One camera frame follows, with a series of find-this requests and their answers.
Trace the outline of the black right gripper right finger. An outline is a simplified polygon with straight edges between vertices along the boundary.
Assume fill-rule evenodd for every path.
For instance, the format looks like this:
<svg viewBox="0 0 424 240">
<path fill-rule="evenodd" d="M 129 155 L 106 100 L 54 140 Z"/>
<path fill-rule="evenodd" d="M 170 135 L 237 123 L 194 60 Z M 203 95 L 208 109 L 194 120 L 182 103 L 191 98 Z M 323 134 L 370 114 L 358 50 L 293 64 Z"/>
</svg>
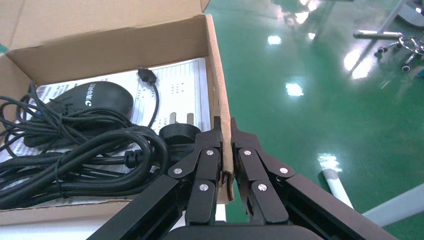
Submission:
<svg viewBox="0 0 424 240">
<path fill-rule="evenodd" d="M 287 224 L 289 214 L 275 185 L 294 176 L 295 171 L 266 153 L 255 134 L 239 130 L 234 117 L 230 130 L 236 185 L 249 222 Z"/>
</svg>

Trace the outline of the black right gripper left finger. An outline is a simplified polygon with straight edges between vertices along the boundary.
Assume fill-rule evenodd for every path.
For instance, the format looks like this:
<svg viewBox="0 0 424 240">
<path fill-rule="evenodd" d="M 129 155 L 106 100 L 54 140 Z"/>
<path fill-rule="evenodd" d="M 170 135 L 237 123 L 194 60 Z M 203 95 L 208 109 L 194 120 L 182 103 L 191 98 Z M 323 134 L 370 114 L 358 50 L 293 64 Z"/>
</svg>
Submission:
<svg viewBox="0 0 424 240">
<path fill-rule="evenodd" d="M 185 200 L 186 226 L 211 226 L 215 222 L 222 143 L 221 118 L 215 116 L 213 128 L 197 134 L 193 151 L 167 172 L 181 184 L 179 196 Z"/>
</svg>

